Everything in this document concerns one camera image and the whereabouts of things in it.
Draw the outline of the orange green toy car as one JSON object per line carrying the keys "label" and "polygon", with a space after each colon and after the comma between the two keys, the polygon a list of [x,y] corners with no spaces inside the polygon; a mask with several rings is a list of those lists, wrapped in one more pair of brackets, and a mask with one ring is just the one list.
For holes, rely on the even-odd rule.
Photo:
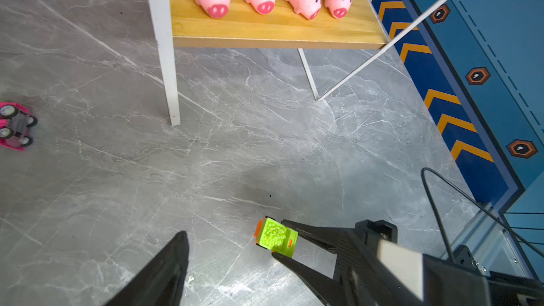
{"label": "orange green toy car", "polygon": [[296,250],[298,232],[273,218],[265,217],[259,221],[254,238],[256,245],[292,259]]}

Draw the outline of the pink toy truck striped roof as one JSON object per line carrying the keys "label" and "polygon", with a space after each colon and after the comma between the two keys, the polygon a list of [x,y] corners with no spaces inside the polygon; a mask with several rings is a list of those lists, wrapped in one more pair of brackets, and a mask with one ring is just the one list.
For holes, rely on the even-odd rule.
{"label": "pink toy truck striped roof", "polygon": [[33,144],[31,128],[38,119],[16,102],[1,102],[1,146],[24,152]]}

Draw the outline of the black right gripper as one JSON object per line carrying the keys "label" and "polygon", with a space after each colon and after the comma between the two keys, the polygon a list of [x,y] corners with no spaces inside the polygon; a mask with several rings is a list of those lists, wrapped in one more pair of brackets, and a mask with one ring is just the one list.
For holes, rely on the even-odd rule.
{"label": "black right gripper", "polygon": [[[398,229],[384,220],[354,228],[323,228],[291,220],[281,224],[308,242],[337,254],[335,276],[350,305],[423,305],[423,254],[397,244]],[[342,285],[287,256],[272,257],[293,272],[323,305],[344,305]]]}

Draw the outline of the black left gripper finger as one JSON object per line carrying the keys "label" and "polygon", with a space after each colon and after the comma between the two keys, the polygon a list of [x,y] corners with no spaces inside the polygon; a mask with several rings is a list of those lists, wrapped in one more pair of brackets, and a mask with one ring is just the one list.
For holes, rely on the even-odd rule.
{"label": "black left gripper finger", "polygon": [[181,231],[105,306],[179,305],[188,257],[188,236]]}

